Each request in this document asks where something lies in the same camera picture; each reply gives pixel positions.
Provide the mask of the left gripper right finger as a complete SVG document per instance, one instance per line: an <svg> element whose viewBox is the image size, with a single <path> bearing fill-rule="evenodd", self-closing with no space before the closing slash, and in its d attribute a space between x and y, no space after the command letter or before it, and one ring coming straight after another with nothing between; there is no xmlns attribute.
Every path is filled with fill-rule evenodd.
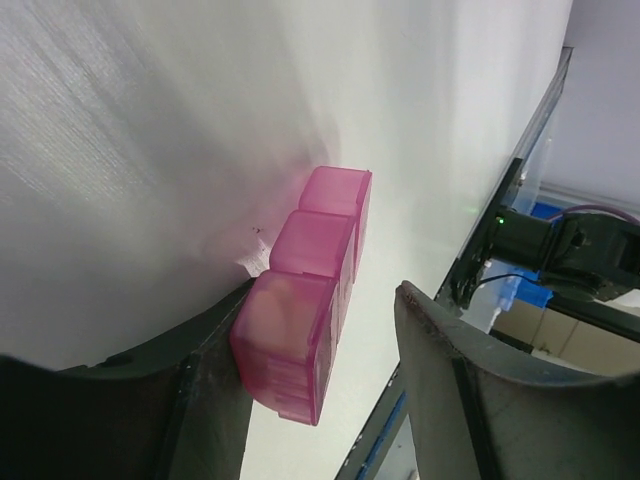
<svg viewBox="0 0 640 480"><path fill-rule="evenodd" d="M639 376L536 358L395 292L400 370L423 479L635 479Z"/></svg>

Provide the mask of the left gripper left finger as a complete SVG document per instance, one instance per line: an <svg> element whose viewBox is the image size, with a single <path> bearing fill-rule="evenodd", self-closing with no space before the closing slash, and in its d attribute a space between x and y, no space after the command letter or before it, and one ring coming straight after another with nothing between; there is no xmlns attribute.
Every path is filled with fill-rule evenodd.
<svg viewBox="0 0 640 480"><path fill-rule="evenodd" d="M252 401L230 333L250 287L93 366L1 359L5 479L236 479Z"/></svg>

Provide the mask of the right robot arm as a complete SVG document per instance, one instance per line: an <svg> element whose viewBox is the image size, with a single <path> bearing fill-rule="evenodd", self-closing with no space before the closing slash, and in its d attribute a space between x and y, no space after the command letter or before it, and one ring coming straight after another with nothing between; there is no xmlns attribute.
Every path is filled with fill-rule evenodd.
<svg viewBox="0 0 640 480"><path fill-rule="evenodd" d="M639 320L605 304L639 288L639 224L603 213L563 213L555 222L501 209L488 256L538 274L547 307L635 343Z"/></svg>

